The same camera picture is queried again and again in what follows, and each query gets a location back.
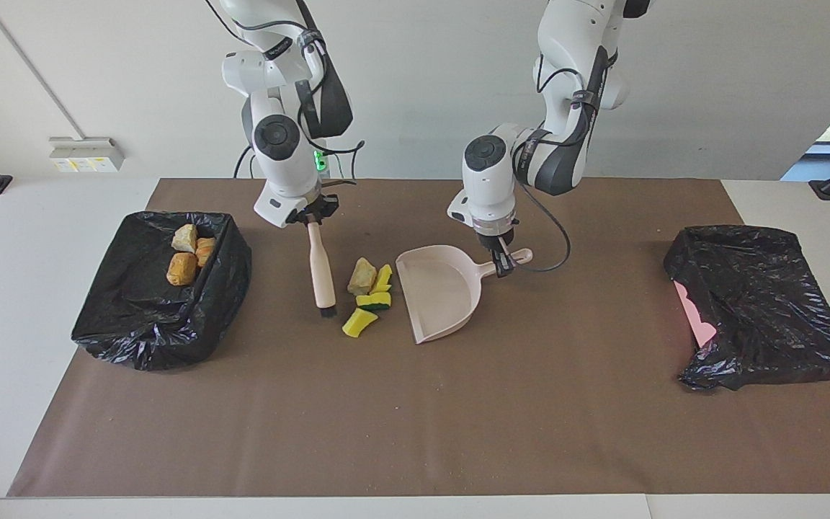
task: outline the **dustpan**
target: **dustpan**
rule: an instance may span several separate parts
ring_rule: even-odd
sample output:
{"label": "dustpan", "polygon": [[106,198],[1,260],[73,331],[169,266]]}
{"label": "dustpan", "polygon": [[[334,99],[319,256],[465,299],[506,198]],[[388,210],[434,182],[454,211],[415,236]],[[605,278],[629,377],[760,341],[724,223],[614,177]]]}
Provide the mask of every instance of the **dustpan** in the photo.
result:
{"label": "dustpan", "polygon": [[[515,262],[533,260],[530,249],[512,254]],[[440,339],[470,321],[482,295],[482,278],[495,273],[493,262],[478,265],[457,247],[434,245],[396,258],[415,344]]]}

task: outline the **dustpan handle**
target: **dustpan handle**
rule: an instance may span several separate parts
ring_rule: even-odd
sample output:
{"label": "dustpan handle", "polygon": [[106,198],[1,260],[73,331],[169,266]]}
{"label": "dustpan handle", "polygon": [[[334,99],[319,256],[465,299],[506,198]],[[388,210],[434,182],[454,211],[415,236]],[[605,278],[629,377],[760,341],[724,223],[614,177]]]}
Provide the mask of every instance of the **dustpan handle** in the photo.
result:
{"label": "dustpan handle", "polygon": [[[530,263],[533,260],[533,251],[530,249],[521,249],[516,250],[511,253],[511,257],[514,258],[514,261],[524,265],[526,263]],[[495,264],[493,262],[482,263],[478,266],[478,274],[481,277],[488,277],[495,273]]]}

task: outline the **black trash bag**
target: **black trash bag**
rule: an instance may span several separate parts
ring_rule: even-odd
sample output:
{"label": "black trash bag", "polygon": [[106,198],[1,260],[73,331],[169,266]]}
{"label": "black trash bag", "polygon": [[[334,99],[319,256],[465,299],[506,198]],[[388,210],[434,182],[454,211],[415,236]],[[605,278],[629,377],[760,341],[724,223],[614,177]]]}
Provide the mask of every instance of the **black trash bag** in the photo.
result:
{"label": "black trash bag", "polygon": [[[178,252],[171,238],[186,223],[217,244],[191,286],[172,286],[165,279]],[[250,279],[251,249],[233,216],[130,214],[105,253],[72,340],[92,357],[140,371],[197,364],[217,348]]]}
{"label": "black trash bag", "polygon": [[830,308],[796,234],[688,227],[665,272],[717,329],[679,376],[688,387],[830,381]]}

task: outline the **yellow sponge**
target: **yellow sponge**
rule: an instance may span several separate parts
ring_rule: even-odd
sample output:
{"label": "yellow sponge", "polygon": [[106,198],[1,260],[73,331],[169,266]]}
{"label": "yellow sponge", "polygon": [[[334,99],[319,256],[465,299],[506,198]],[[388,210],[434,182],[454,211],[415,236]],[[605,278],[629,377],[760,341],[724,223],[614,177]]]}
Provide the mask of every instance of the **yellow sponge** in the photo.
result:
{"label": "yellow sponge", "polygon": [[342,331],[345,332],[345,335],[357,339],[360,337],[360,332],[363,332],[363,329],[370,326],[376,319],[379,319],[376,314],[372,314],[367,310],[355,309],[348,322],[342,326]]}
{"label": "yellow sponge", "polygon": [[386,310],[393,305],[393,298],[389,293],[371,293],[369,296],[357,296],[359,309],[375,311]]}
{"label": "yellow sponge", "polygon": [[393,268],[389,265],[383,265],[380,272],[376,275],[376,283],[373,283],[373,289],[370,293],[385,293],[389,292],[392,285],[389,285],[390,278],[393,277]]}

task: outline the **black clamp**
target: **black clamp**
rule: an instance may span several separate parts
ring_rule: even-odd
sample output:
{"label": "black clamp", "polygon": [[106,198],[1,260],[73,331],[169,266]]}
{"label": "black clamp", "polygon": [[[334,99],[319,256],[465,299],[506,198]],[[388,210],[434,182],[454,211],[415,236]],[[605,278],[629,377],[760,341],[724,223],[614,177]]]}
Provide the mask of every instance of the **black clamp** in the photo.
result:
{"label": "black clamp", "polygon": [[486,247],[491,253],[491,261],[495,264],[495,275],[500,278],[511,275],[517,263],[514,263],[514,258],[504,250],[501,243],[504,241],[505,245],[510,245],[514,241],[514,229],[501,236],[484,236],[483,234],[477,234],[477,236],[482,247]]}
{"label": "black clamp", "polygon": [[304,30],[297,38],[297,44],[300,46],[300,49],[306,49],[306,47],[316,42],[321,42],[323,46],[326,44],[326,39],[322,37],[322,32],[316,29]]}
{"label": "black clamp", "polygon": [[329,216],[335,214],[339,209],[339,196],[319,195],[316,201],[306,206],[301,211],[293,211],[287,217],[287,223],[302,223],[309,226],[310,223],[322,223]]}
{"label": "black clamp", "polygon": [[572,108],[579,108],[581,105],[594,106],[595,92],[577,91],[572,94]]}

